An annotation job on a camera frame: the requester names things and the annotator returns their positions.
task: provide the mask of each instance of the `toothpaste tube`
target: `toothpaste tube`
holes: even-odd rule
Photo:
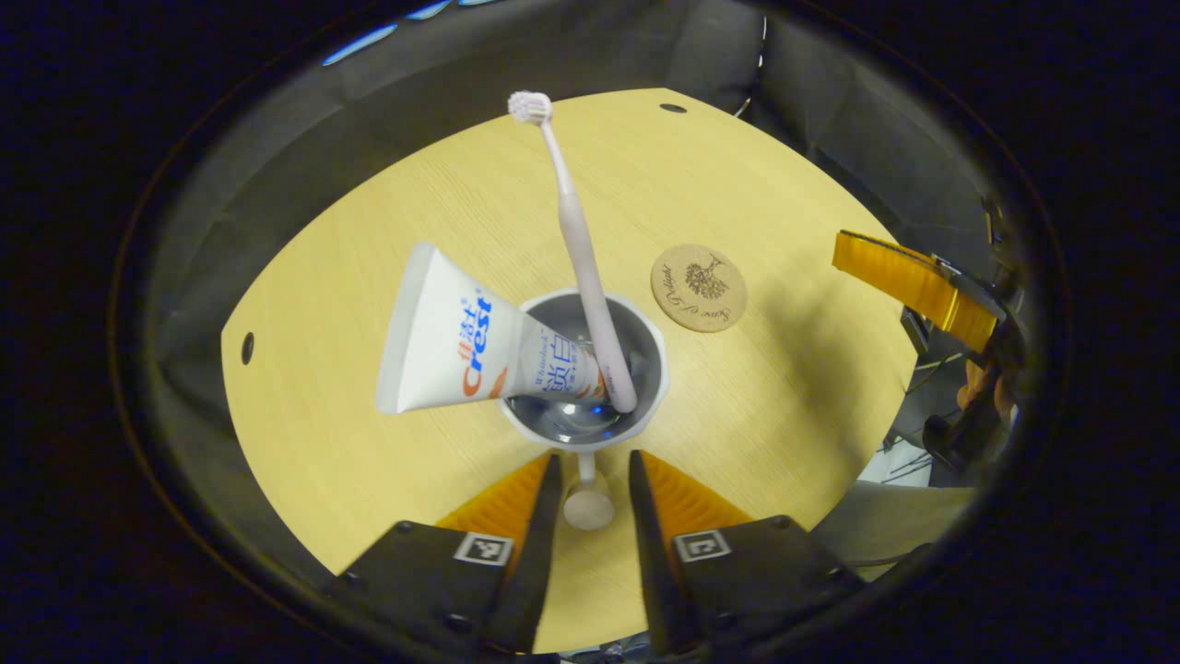
[[[602,403],[594,356],[472,278],[437,246],[414,246],[376,384],[388,415],[531,395]]]

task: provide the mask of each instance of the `wood grain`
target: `wood grain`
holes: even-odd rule
[[[614,524],[559,525],[538,652],[645,629],[630,449],[651,452],[754,518],[785,513],[812,527],[879,446],[914,363],[900,304],[831,265],[839,229],[890,234],[804,157],[668,90],[559,101],[553,125],[605,288],[660,326],[671,390],[641,436],[599,455],[618,505]],[[378,414],[386,326],[422,239],[513,302],[572,284],[537,129],[500,117],[375,175],[280,251],[222,331],[225,389],[250,469],[336,573],[395,521],[434,522],[543,452],[491,402]],[[699,334],[654,301],[651,263],[681,243],[715,246],[741,265],[749,298],[734,327]],[[247,331],[254,356],[243,366]]]

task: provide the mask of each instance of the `toothbrush head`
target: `toothbrush head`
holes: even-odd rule
[[[553,117],[553,103],[542,92],[513,92],[509,97],[509,113],[517,118],[517,121],[540,125]]]

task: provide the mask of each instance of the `round table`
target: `round table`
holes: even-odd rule
[[[604,285],[663,331],[671,389],[642,435],[599,453],[615,521],[582,532],[559,520],[537,652],[645,629],[631,449],[755,519],[788,514],[811,528],[880,446],[916,360],[902,304],[831,265],[841,228],[891,235],[802,156],[669,90],[557,101],[553,126]],[[373,176],[275,256],[222,330],[225,390],[250,469],[333,573],[394,522],[433,524],[546,452],[492,402],[376,412],[401,271],[424,239],[510,301],[572,284],[537,127],[499,117]],[[653,262],[681,243],[715,248],[741,269],[749,298],[734,327],[700,334],[656,303]]]

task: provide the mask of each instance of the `cork coaster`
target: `cork coaster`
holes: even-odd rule
[[[680,244],[651,265],[651,291],[660,308],[697,331],[720,331],[746,311],[746,280],[725,254]]]

